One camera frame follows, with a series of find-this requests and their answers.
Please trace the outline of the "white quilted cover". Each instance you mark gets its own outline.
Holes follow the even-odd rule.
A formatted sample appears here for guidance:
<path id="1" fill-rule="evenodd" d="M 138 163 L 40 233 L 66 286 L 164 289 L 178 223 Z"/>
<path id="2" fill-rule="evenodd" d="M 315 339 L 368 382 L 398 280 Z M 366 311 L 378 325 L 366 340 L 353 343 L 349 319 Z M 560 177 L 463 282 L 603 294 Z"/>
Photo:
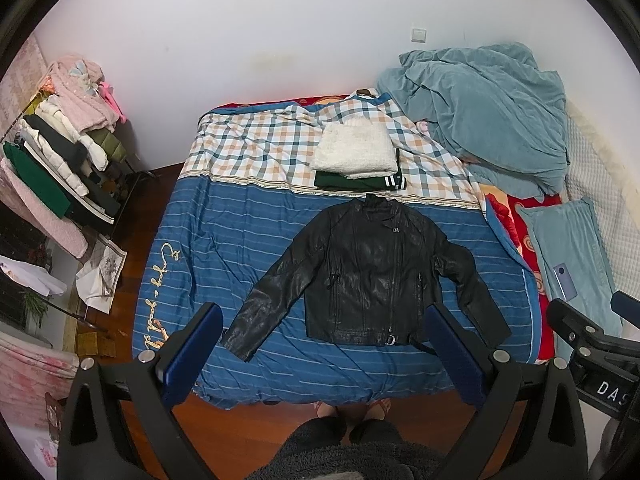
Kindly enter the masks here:
<path id="1" fill-rule="evenodd" d="M 566 104 L 566 114 L 566 195 L 590 200 L 615 288 L 638 298 L 639 185 L 575 104 Z"/>

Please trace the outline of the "white embroidered cloth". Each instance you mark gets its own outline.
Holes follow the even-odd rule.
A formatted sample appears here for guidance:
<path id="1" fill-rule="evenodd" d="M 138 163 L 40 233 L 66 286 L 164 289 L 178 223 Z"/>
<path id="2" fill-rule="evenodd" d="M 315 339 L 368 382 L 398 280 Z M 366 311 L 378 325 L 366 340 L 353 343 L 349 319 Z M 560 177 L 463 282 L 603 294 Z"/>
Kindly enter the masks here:
<path id="1" fill-rule="evenodd" d="M 99 234 L 89 259 L 75 276 L 79 298 L 89 308 L 110 314 L 128 252 Z"/>

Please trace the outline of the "teal pillow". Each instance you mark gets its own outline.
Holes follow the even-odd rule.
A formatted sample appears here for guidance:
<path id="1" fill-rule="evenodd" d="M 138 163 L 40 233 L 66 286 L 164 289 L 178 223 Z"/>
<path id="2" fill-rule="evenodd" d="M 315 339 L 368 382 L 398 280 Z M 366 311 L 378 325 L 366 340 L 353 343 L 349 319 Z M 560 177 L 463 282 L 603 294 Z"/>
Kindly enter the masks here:
<path id="1" fill-rule="evenodd" d="M 553 299 L 568 302 L 606 334 L 620 336 L 623 322 L 611 307 L 615 286 L 593 204 L 585 198 L 559 203 L 556 197 L 543 205 L 533 198 L 511 197 L 509 202 L 540 291 L 538 358 L 570 356 L 570 346 L 550 327 L 548 307 Z"/>

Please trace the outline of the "red floral bed sheet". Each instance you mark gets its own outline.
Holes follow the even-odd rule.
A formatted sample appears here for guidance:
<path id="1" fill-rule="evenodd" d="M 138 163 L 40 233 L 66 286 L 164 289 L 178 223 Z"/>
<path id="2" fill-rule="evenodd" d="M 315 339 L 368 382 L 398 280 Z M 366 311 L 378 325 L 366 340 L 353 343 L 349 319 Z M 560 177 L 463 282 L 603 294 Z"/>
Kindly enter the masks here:
<path id="1" fill-rule="evenodd" d="M 554 356 L 554 336 L 552 329 L 547 321 L 547 309 L 549 298 L 544 289 L 544 280 L 542 279 L 539 264 L 537 261 L 536 250 L 530 240 L 528 229 L 525 221 L 520 216 L 518 208 L 534 208 L 534 207 L 550 207 L 559 205 L 561 197 L 559 195 L 545 195 L 542 201 L 536 200 L 535 197 L 516 198 L 499 190 L 495 185 L 481 184 L 480 190 L 483 192 L 488 203 L 491 204 L 498 220 L 509 234 L 512 243 L 518 250 L 524 261 L 533 271 L 536 280 L 538 292 L 538 304 L 541 315 L 541 340 L 538 351 L 538 359 L 548 360 Z"/>

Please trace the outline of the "blue striped plaid bed sheet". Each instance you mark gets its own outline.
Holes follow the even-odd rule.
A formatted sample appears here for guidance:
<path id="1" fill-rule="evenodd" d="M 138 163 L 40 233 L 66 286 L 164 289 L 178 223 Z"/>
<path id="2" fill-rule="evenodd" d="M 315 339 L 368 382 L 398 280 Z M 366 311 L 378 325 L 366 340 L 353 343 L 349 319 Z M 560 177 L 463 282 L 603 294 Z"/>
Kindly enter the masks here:
<path id="1" fill-rule="evenodd" d="M 335 126 L 383 128 L 390 192 L 326 192 L 312 156 Z M 539 356 L 533 273 L 462 163 L 390 96 L 204 114 L 144 270 L 134 352 L 158 350 L 206 302 L 220 307 L 194 392 L 220 408 L 345 404 L 450 388 L 424 315 L 521 362 Z"/>

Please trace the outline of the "clothes rack with garments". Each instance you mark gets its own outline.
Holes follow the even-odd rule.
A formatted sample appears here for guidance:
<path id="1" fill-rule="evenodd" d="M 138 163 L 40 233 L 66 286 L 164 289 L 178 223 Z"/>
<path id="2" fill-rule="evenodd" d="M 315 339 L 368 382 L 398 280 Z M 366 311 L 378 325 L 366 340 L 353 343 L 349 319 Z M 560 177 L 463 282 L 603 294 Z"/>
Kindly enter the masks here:
<path id="1" fill-rule="evenodd" d="M 86 258 L 145 176 L 118 136 L 128 124 L 98 64 L 79 55 L 53 61 L 1 129 L 2 212 Z"/>

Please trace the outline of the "white fluffy folded sweater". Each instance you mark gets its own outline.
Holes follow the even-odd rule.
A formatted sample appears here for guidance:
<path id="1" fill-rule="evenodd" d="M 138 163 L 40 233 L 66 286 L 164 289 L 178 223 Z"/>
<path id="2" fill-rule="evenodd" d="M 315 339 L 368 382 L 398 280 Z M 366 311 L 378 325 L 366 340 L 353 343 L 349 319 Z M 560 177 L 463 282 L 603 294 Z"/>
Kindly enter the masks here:
<path id="1" fill-rule="evenodd" d="M 386 125 L 355 117 L 324 127 L 311 167 L 355 180 L 390 176 L 398 162 Z"/>

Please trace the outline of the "white wall switch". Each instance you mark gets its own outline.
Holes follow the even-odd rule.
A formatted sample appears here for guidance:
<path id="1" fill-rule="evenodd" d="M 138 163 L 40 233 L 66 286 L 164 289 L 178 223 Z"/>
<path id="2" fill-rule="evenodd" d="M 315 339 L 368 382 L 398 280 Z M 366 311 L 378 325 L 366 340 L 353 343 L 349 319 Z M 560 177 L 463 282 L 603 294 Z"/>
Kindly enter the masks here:
<path id="1" fill-rule="evenodd" d="M 413 27 L 410 32 L 410 41 L 416 44 L 426 43 L 427 32 L 423 28 Z"/>

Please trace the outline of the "pink floral curtain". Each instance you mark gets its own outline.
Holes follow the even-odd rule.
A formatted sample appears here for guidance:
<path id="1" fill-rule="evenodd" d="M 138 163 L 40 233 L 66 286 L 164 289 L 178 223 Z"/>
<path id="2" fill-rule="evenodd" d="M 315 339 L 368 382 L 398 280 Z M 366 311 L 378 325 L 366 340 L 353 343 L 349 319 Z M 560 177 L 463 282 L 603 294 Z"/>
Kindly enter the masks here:
<path id="1" fill-rule="evenodd" d="M 79 359 L 73 352 L 44 348 L 1 335 L 1 415 L 43 478 L 56 477 L 58 445 L 51 439 L 46 396 L 70 393 Z"/>

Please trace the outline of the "person in dark fleece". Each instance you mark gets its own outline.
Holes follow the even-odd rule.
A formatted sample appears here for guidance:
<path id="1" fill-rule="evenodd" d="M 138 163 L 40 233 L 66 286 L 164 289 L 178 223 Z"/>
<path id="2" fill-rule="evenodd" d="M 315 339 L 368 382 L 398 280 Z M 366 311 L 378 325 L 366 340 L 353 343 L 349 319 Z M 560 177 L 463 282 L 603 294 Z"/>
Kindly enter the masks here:
<path id="1" fill-rule="evenodd" d="M 392 401 L 376 400 L 349 425 L 336 406 L 317 402 L 316 416 L 298 426 L 251 479 L 429 479 L 444 456 L 401 437 L 388 420 Z"/>

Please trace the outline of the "dark green folded garment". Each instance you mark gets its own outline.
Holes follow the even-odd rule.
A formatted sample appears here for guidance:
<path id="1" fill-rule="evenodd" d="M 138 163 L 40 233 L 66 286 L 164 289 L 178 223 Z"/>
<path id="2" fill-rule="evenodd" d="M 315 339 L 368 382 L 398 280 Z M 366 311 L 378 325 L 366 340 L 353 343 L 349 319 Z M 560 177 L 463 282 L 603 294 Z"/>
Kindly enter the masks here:
<path id="1" fill-rule="evenodd" d="M 332 155 L 314 155 L 312 168 L 316 172 L 314 186 L 323 191 L 340 192 L 378 192 L 399 191 L 406 187 L 407 181 L 399 166 L 399 151 L 393 149 L 394 163 L 397 171 L 394 174 L 363 174 L 356 178 L 353 174 L 341 174 L 334 168 L 342 169 L 346 158 Z"/>

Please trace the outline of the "teal blanket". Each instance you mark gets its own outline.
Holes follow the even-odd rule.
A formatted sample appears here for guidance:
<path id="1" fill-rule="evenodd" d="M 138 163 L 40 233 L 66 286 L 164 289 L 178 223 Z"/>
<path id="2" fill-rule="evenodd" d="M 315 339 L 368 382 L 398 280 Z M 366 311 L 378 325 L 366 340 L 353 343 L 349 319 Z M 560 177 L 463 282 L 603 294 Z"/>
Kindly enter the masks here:
<path id="1" fill-rule="evenodd" d="M 406 52 L 376 88 L 426 122 L 477 181 L 517 198 L 561 192 L 570 166 L 564 84 L 524 44 Z"/>

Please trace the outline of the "black leather jacket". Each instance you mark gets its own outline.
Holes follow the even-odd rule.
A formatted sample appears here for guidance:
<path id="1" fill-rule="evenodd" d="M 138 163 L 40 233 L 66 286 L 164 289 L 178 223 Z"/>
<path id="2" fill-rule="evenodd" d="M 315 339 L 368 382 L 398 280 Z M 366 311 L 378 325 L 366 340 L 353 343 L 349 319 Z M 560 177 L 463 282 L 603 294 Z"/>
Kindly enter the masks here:
<path id="1" fill-rule="evenodd" d="M 397 200 L 368 195 L 320 211 L 253 286 L 221 344 L 249 361 L 293 304 L 309 338 L 348 346 L 414 346 L 424 314 L 442 303 L 439 281 L 489 347 L 511 335 L 468 248 Z"/>

